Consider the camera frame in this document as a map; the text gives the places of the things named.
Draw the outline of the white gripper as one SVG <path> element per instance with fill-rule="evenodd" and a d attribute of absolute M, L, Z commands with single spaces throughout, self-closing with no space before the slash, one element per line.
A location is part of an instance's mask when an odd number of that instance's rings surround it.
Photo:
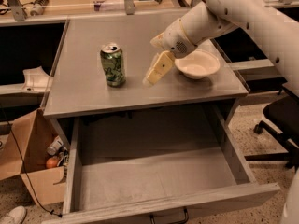
<path fill-rule="evenodd" d="M 156 53 L 153 57 L 150 68 L 145 75 L 145 85 L 155 85 L 165 74 L 174 66 L 175 57 L 184 58 L 197 48 L 186 36 L 181 19 L 175 20 L 164 32 L 153 37 L 151 45 L 156 48 L 162 48 L 162 53 Z"/>

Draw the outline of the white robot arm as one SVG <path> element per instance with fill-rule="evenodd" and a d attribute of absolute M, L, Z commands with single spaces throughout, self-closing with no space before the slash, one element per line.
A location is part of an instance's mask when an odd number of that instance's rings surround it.
<path fill-rule="evenodd" d="M 281 132 L 260 122 L 257 133 L 266 129 L 287 150 L 283 155 L 248 156 L 249 161 L 285 160 L 298 167 L 299 23 L 268 6 L 264 0 L 201 0 L 185 15 L 151 40 L 163 49 L 150 65 L 143 83 L 152 86 L 172 68 L 176 59 L 194 52 L 204 41 L 241 28 L 287 80 L 288 95 L 268 105 L 264 115 Z"/>

